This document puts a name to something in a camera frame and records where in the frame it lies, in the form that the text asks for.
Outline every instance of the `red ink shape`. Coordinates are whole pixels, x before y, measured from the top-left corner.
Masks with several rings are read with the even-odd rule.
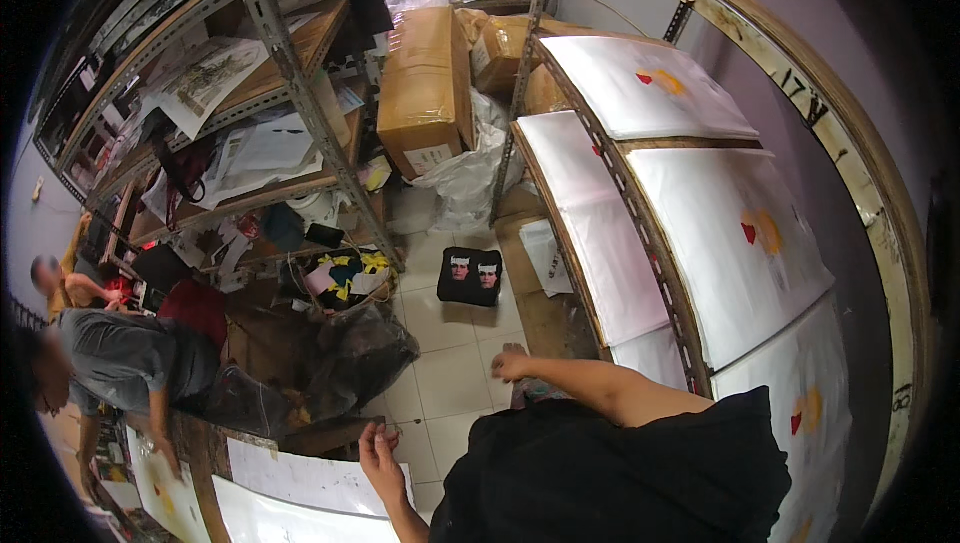
[[[754,241],[757,240],[757,228],[752,224],[744,224],[743,222],[740,222],[740,226],[743,227],[743,234],[747,236],[747,243],[753,245]]]

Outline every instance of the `tiled floor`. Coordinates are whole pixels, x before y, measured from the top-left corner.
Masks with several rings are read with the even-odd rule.
[[[428,232],[434,203],[433,191],[422,189],[403,189],[393,199],[390,226],[405,236],[408,249],[393,308],[419,342],[420,359],[364,412],[385,416],[402,431],[395,456],[410,465],[416,509],[427,519],[444,498],[450,468],[467,452],[474,421],[510,405],[511,386],[490,377],[491,361],[506,343],[526,345],[506,266],[495,309],[437,298],[444,249],[499,244],[492,232]]]

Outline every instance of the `hair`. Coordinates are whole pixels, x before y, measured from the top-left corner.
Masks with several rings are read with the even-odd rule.
[[[44,265],[50,271],[55,271],[60,266],[60,262],[57,258],[48,255],[38,255],[33,258],[33,263],[30,264],[30,282],[33,283],[34,287],[40,286],[37,280],[40,278],[41,266]]]
[[[17,326],[13,330],[11,350],[17,363],[23,389],[30,396],[36,395],[41,384],[34,375],[34,360],[43,352],[41,334],[25,326]]]

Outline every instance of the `gray t-shirt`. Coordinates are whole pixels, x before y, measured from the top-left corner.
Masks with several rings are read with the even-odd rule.
[[[213,385],[220,357],[204,335],[171,318],[102,309],[64,309],[54,324],[75,370],[70,401],[84,416],[100,402],[147,414],[149,392],[164,385],[170,402]]]

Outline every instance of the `woman's face print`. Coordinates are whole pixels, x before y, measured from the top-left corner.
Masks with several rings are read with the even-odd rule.
[[[450,258],[450,274],[455,281],[466,281],[471,273],[470,258]]]
[[[493,289],[497,286],[497,265],[481,263],[477,266],[477,272],[480,275],[480,288]]]

